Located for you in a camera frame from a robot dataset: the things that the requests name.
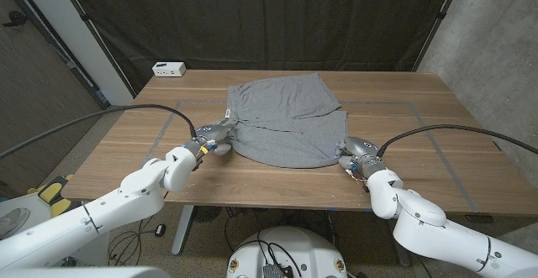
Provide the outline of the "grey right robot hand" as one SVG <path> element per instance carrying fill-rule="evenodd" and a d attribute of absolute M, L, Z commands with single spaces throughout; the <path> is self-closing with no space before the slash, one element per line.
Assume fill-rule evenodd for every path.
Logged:
<path fill-rule="evenodd" d="M 370 141 L 357 137 L 345 137 L 337 146 L 335 158 L 342 168 L 357 180 L 367 180 L 386 165 L 377 156 L 379 148 Z"/>

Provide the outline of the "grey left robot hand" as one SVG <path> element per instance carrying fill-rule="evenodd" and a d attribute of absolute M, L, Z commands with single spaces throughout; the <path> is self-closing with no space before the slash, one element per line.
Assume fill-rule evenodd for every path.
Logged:
<path fill-rule="evenodd" d="M 222 118 L 215 123 L 206 124 L 195 130 L 192 136 L 183 147 L 192 152 L 197 164 L 194 168 L 203 162 L 203 157 L 210 151 L 215 155 L 225 155 L 231 148 L 230 133 L 235 127 L 229 118 Z"/>

